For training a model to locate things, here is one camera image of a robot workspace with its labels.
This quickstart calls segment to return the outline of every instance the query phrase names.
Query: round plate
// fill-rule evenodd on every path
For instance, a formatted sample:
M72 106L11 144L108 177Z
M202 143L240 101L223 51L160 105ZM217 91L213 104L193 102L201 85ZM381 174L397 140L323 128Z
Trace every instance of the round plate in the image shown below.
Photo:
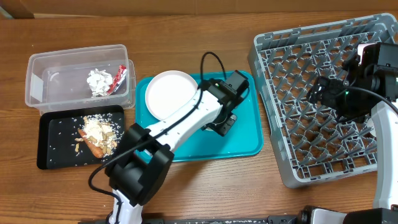
M188 103L197 88L196 81L185 72L162 72L148 84L145 103L155 118L163 120Z

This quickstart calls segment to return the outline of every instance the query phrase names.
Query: plastic crate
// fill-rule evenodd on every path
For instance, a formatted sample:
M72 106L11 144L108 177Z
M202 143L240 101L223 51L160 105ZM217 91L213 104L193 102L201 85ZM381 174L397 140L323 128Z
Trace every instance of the plastic crate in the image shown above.
M259 34L248 56L267 111L271 143L290 188L377 169L376 138L365 124L336 123L331 108L307 102L319 75L343 79L361 43L395 43L391 14Z

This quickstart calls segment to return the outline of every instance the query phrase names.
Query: gray crate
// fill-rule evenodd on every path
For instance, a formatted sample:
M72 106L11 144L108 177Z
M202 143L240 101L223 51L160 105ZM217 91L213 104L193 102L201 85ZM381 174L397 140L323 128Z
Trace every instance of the gray crate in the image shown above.
M391 14L259 34L248 56L266 107L271 143L290 188L377 169L376 138L365 124L336 123L331 108L307 102L319 75L342 79L360 43L395 43Z

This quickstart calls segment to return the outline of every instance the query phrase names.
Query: teal tray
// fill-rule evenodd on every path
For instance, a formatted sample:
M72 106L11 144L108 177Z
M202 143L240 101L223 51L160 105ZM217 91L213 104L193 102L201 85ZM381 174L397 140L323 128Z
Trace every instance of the teal tray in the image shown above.
M260 152L264 144L261 129L259 106L257 93L253 77L244 71L240 71L249 80L249 95L246 99L233 110L238 117L235 124L226 136L221 137L214 131L198 130L176 151L174 162L198 161L205 159L224 159L241 156L254 156ZM223 78L222 72L206 73L205 79ZM192 78L200 83L200 75L194 74ZM136 89L136 123L142 127L159 122L148 111L145 103L145 91L149 82L153 78L145 78L137 84ZM137 152L145 161L150 160L150 156L145 152Z

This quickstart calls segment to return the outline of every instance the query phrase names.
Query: transparent container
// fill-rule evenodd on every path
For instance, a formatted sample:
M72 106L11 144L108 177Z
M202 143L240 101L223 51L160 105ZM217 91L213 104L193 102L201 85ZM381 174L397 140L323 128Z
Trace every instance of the transparent container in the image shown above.
M129 71L126 80L109 96L92 97L87 84L90 70L106 70L116 76L120 65ZM25 102L40 114L95 106L135 104L134 65L124 45L106 45L34 54L29 59L25 81Z

